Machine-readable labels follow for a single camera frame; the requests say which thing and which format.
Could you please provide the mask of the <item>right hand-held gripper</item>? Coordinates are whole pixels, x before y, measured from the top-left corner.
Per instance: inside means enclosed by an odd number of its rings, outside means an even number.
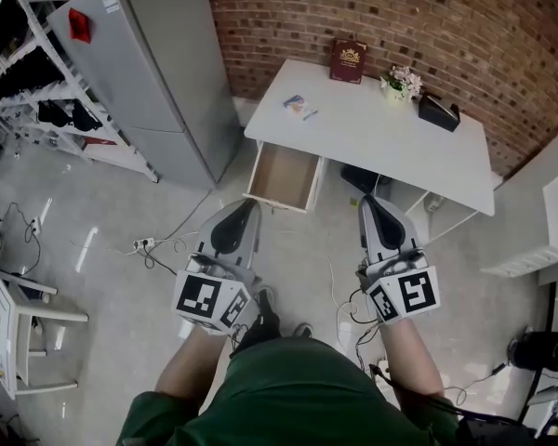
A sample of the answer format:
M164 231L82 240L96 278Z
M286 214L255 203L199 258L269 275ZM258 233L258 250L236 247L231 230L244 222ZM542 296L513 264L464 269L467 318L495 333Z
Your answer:
M394 324L441 307L436 268L419 248L411 218L395 204L371 195L361 199L358 216L366 256L380 262L369 265L365 260L356 276L378 319ZM385 260L391 254L401 255Z

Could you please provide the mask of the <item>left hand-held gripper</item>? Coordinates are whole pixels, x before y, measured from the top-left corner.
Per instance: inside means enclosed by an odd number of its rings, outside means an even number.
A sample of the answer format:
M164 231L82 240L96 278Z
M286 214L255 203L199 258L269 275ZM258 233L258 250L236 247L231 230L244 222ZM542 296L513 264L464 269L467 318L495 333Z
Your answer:
M210 335L232 335L252 326L259 307L251 295L256 275L250 268L261 220L259 202L242 200L203 224L195 245L198 253L190 254L187 267L177 273L172 310L183 320ZM217 258L229 258L237 266Z

